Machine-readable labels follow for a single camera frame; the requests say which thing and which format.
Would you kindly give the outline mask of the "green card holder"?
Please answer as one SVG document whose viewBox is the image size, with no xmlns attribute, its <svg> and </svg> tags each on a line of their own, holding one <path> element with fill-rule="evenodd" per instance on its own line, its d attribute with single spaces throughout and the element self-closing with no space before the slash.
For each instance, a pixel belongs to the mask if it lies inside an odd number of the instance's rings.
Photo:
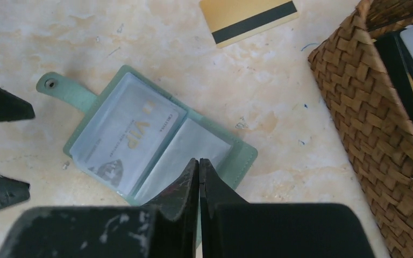
<svg viewBox="0 0 413 258">
<path fill-rule="evenodd" d="M 99 95 L 55 72 L 36 89 L 84 113 L 63 152 L 132 205 L 159 194 L 191 159 L 208 159 L 235 189 L 258 155 L 128 65 Z"/>
</svg>

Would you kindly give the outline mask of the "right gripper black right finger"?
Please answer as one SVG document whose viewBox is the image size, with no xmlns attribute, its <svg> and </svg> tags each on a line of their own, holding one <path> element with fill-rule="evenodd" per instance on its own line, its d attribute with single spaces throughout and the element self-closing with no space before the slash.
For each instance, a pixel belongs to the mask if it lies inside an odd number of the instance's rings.
<svg viewBox="0 0 413 258">
<path fill-rule="evenodd" d="M 373 257 L 355 213 L 338 203 L 250 203 L 201 159 L 204 257 Z"/>
</svg>

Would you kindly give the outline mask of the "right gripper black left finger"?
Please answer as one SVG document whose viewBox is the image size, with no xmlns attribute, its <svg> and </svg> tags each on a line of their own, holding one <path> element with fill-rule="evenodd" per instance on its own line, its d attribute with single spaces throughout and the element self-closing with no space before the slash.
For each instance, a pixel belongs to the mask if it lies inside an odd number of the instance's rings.
<svg viewBox="0 0 413 258">
<path fill-rule="evenodd" d="M 44 206 L 11 227 L 0 257 L 193 257 L 199 162 L 140 206 Z"/>
</svg>

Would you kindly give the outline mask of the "woven wicker divided basket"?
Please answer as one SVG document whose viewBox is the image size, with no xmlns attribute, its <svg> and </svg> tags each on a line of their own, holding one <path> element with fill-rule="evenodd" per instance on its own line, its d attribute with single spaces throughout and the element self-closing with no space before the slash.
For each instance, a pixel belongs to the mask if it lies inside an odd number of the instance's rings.
<svg viewBox="0 0 413 258">
<path fill-rule="evenodd" d="M 361 1 L 309 55 L 391 257 L 413 257 L 413 122 L 373 40 L 413 24 L 413 1 Z"/>
</svg>

